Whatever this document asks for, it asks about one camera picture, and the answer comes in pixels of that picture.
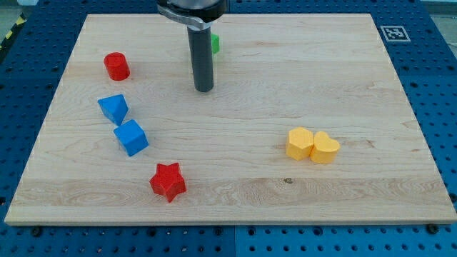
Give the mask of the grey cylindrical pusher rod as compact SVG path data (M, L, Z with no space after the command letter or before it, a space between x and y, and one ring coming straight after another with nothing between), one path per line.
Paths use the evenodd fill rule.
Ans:
M199 92L209 92L214 87L211 28L187 28L194 87Z

